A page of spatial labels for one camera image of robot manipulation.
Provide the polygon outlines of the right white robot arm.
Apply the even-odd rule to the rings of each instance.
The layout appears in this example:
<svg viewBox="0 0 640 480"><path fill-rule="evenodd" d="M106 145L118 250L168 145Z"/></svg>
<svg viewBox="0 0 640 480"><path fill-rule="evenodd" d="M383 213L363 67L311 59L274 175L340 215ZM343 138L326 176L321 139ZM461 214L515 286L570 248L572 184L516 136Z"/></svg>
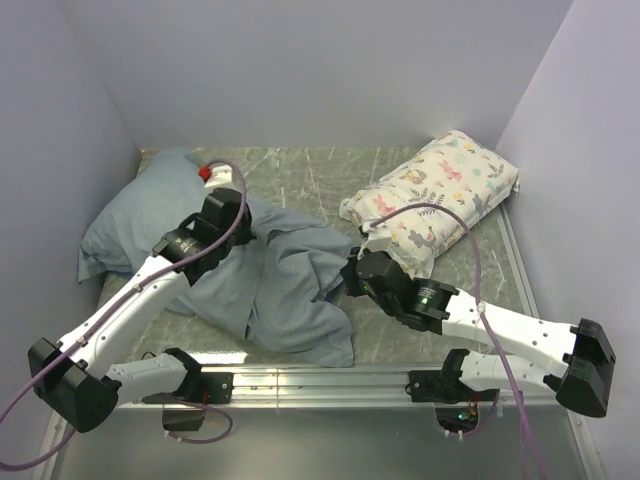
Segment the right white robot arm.
<svg viewBox="0 0 640 480"><path fill-rule="evenodd" d="M606 416L616 355L600 323L551 322L477 304L471 294L452 285L411 278L382 251L353 248L341 275L348 295L368 296L411 330L494 348L493 354L451 350L431 386L424 385L420 372L411 372L415 400L486 400L516 386L521 392L551 392L561 406L578 414Z"/></svg>

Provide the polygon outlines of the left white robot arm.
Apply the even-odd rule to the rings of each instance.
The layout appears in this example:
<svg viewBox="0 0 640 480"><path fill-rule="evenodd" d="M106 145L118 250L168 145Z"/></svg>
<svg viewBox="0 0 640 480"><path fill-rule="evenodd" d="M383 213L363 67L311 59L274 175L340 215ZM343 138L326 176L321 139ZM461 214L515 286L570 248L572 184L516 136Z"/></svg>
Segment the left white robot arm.
<svg viewBox="0 0 640 480"><path fill-rule="evenodd" d="M28 360L35 394L79 433L134 400L202 399L202 367L179 348L149 360L118 360L169 303L253 238L245 193L214 189L202 209L165 234L125 287L92 317L57 342L40 339L32 345Z"/></svg>

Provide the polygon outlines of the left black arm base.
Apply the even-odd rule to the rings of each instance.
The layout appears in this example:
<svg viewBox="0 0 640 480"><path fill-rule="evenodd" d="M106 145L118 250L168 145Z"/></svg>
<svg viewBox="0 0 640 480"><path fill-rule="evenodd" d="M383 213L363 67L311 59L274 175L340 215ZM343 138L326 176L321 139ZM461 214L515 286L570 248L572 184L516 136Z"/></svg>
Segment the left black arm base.
<svg viewBox="0 0 640 480"><path fill-rule="evenodd" d="M165 435L189 444L207 444L221 441L232 431L234 422L229 413L221 409L230 403L233 374L229 372L199 374L188 380L187 386L162 394L161 421ZM193 438L205 427L207 416L221 419L221 430L211 438Z"/></svg>

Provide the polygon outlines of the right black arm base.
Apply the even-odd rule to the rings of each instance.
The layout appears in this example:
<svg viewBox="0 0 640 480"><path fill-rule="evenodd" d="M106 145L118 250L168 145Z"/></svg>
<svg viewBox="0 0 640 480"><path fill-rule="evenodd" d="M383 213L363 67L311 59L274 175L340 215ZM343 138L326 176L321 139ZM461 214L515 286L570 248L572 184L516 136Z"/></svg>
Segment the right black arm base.
<svg viewBox="0 0 640 480"><path fill-rule="evenodd" d="M405 393L413 403L431 404L437 427L460 441L479 431L495 413L500 397L499 389L474 390L457 374L436 370L410 370Z"/></svg>

